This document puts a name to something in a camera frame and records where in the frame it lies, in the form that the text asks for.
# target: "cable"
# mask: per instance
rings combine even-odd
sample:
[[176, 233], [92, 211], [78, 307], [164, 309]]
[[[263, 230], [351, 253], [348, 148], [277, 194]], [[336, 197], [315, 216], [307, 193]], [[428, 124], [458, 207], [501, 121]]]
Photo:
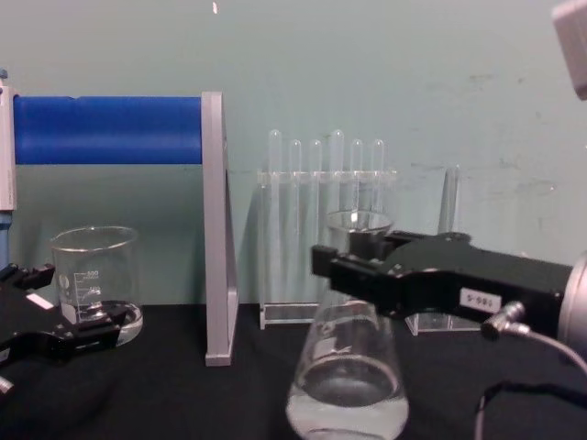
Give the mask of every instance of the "cable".
[[[574, 351], [569, 346], [565, 346], [561, 342], [551, 337], [541, 335], [540, 333], [532, 332], [529, 329], [529, 327], [527, 327], [527, 325], [518, 323], [511, 323], [510, 325], [507, 325], [504, 328], [503, 333], [512, 336], [526, 337], [528, 339], [537, 341], [539, 343], [545, 344], [549, 347], [556, 349], [557, 351], [559, 351], [559, 353], [568, 358], [575, 366], [577, 366], [587, 379], [587, 363], [576, 351]], [[479, 400], [479, 404], [477, 406], [477, 411], [475, 415], [475, 431], [473, 437], [474, 440], [483, 439], [483, 416], [485, 415], [485, 408], [487, 404], [491, 401], [491, 399], [501, 391], [553, 395], [564, 400], [565, 402], [573, 403], [578, 406], [581, 406], [582, 408], [587, 409], [587, 395], [578, 393], [573, 390], [566, 390], [557, 385], [549, 384], [526, 385], [515, 384], [512, 382], [501, 382], [487, 389]]]

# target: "gray cable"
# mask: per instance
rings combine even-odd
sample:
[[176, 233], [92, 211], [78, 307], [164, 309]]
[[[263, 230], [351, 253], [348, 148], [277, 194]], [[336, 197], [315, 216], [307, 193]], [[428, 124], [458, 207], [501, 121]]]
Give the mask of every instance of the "gray cable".
[[[549, 347], [558, 350], [566, 358], [568, 358], [574, 365], [576, 365], [585, 378], [587, 379], [587, 363], [582, 357], [569, 346], [565, 346], [561, 342], [557, 341], [548, 336], [541, 335], [540, 333], [532, 332], [529, 327], [523, 324], [510, 324], [504, 329], [504, 333], [511, 336], [521, 336], [533, 341], [540, 342]], [[474, 440], [483, 440], [483, 416], [485, 413], [485, 396], [481, 397], [479, 411], [475, 416], [475, 434]]]

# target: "gray metal frame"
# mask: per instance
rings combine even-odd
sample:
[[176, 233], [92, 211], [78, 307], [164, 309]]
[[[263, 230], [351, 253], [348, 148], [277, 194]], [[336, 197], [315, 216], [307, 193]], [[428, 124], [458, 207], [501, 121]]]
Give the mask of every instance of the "gray metal frame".
[[205, 299], [208, 367], [230, 365], [238, 311], [237, 264], [228, 185], [227, 132], [220, 92], [202, 93]]

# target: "beaker rim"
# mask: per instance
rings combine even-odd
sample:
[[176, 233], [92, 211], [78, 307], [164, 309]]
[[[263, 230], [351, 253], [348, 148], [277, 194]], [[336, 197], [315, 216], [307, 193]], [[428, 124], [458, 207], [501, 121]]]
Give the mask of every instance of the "beaker rim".
[[[371, 216], [373, 216], [373, 218], [377, 219], [377, 221], [375, 223], [380, 224], [381, 226], [374, 226], [374, 227], [368, 227], [368, 228], [363, 228], [363, 229], [352, 229], [352, 228], [349, 228], [347, 226], [342, 225], [340, 222], [333, 221], [333, 219], [336, 217], [342, 217], [344, 215], [352, 216], [353, 214], [355, 214], [355, 215], [371, 215]], [[393, 226], [393, 221], [387, 214], [380, 213], [377, 211], [370, 211], [370, 210], [366, 210], [366, 209], [348, 209], [348, 210], [340, 210], [340, 211], [334, 211], [332, 213], [328, 213], [327, 214], [327, 226], [330, 229], [336, 229], [338, 231], [343, 231], [343, 232], [359, 231], [359, 232], [366, 232], [366, 233], [378, 233], [378, 232], [385, 232], [385, 231], [388, 231], [389, 229], [391, 229], [391, 227]]]
[[[80, 234], [80, 233], [104, 233], [104, 232], [115, 232], [119, 234], [120, 239], [113, 244], [106, 245], [106, 246], [91, 246], [91, 247], [73, 247], [71, 245], [63, 245], [60, 244], [60, 240], [64, 237], [70, 237], [73, 234]], [[127, 226], [117, 226], [117, 225], [106, 225], [106, 226], [80, 226], [75, 227], [72, 229], [68, 229], [65, 231], [60, 232], [57, 236], [54, 236], [51, 240], [51, 248], [53, 250], [59, 250], [63, 252], [95, 252], [100, 250], [109, 250], [115, 248], [121, 248], [123, 246], [129, 245], [138, 239], [138, 232], [137, 230], [133, 229], [132, 227]]]

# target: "teal wall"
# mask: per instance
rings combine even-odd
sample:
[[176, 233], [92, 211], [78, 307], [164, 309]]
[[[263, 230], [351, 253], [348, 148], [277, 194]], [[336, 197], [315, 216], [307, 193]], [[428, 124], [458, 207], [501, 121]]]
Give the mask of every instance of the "teal wall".
[[[6, 0], [0, 64], [22, 94], [226, 94], [244, 301], [248, 219], [269, 130], [382, 138], [402, 182], [398, 227], [434, 231], [441, 169], [465, 177], [459, 227], [488, 248], [572, 263], [587, 248], [587, 104], [550, 21], [554, 0]], [[63, 228], [141, 234], [145, 303], [199, 301], [201, 169], [18, 171], [12, 258]]]

